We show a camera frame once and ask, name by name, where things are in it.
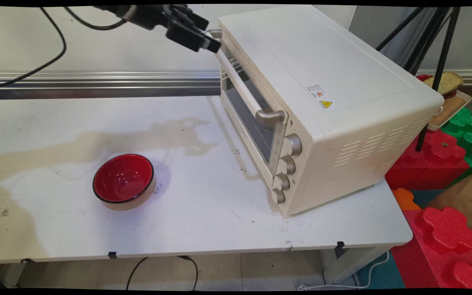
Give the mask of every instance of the tray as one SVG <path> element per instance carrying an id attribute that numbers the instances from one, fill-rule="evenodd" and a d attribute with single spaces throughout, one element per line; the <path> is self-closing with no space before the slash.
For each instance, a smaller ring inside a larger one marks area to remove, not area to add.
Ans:
<path id="1" fill-rule="evenodd" d="M 440 129 L 447 121 L 462 108 L 464 108 L 471 101 L 471 97 L 464 92 L 456 91 L 456 95 L 451 98 L 444 99 L 444 104 L 442 105 L 443 110 L 440 114 L 433 116 L 429 120 L 429 126 L 427 129 L 431 131 L 436 131 Z"/>

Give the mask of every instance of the warning label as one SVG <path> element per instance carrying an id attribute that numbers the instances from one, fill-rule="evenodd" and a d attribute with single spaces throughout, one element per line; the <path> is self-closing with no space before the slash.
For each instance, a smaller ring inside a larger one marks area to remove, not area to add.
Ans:
<path id="1" fill-rule="evenodd" d="M 325 107 L 326 109 L 328 109 L 329 106 L 331 105 L 331 103 L 333 103 L 333 102 L 331 102 L 331 101 L 322 101 L 322 100 L 321 100 L 320 103 L 321 103 L 322 105 L 324 105 L 324 107 Z"/>
<path id="2" fill-rule="evenodd" d="M 325 92 L 324 92 L 324 90 L 322 90 L 322 88 L 320 88 L 320 86 L 318 84 L 313 85 L 313 86 L 309 86 L 309 87 L 306 87 L 306 88 L 307 88 L 307 91 L 309 91 L 309 93 L 311 93 L 314 98 L 324 96 Z"/>
<path id="3" fill-rule="evenodd" d="M 324 90 L 320 87 L 320 85 L 316 84 L 313 86 L 307 86 L 305 87 L 307 91 L 313 96 L 314 100 L 322 106 L 324 109 L 328 109 L 331 104 L 333 103 L 332 101 L 323 101 L 321 100 L 323 96 L 325 96 Z"/>

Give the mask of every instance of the table leg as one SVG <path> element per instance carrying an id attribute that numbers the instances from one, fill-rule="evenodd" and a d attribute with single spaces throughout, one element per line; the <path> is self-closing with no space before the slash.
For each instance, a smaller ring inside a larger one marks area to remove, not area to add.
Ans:
<path id="1" fill-rule="evenodd" d="M 0 280 L 7 285 L 8 288 L 15 286 L 21 277 L 26 263 L 7 263 L 0 265 Z"/>
<path id="2" fill-rule="evenodd" d="M 392 247 L 350 248 L 338 259 L 336 259 L 336 256 L 334 256 L 335 258 L 333 259 L 334 250 L 322 250 L 320 253 L 322 254 L 324 262 L 325 283 L 341 283 L 391 248 Z"/>

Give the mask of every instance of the bread slice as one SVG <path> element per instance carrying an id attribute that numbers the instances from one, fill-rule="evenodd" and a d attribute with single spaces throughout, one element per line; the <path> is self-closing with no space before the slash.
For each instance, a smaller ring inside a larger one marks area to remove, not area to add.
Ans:
<path id="1" fill-rule="evenodd" d="M 427 86 L 432 87 L 434 81 L 434 75 L 424 80 L 424 83 Z M 464 79 L 459 75 L 453 72 L 444 72 L 442 73 L 442 78 L 440 78 L 440 85 L 438 86 L 438 93 L 445 95 L 449 92 L 456 90 L 459 86 L 464 84 Z"/>

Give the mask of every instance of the oven door handle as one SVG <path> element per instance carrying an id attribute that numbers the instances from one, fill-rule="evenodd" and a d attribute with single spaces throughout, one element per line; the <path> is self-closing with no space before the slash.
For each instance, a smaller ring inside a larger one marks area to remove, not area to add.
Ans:
<path id="1" fill-rule="evenodd" d="M 206 32 L 206 35 L 212 36 L 211 32 L 209 31 Z M 264 112 L 262 107 L 258 104 L 254 96 L 251 94 L 249 88 L 247 88 L 243 80 L 240 78 L 240 75 L 236 73 L 236 70 L 234 69 L 234 67 L 232 67 L 227 56 L 225 56 L 221 49 L 218 50 L 218 52 L 216 53 L 216 58 L 219 60 L 221 67 L 225 70 L 225 73 L 227 73 L 227 75 L 231 79 L 231 82 L 232 84 L 234 84 L 236 90 L 238 90 L 238 93 L 245 102 L 245 105 L 247 106 L 247 108 L 249 108 L 251 113 L 254 114 L 255 119 L 259 123 L 262 123 L 264 125 L 274 125 L 275 123 L 283 122 L 283 120 L 285 119 L 285 112 Z"/>

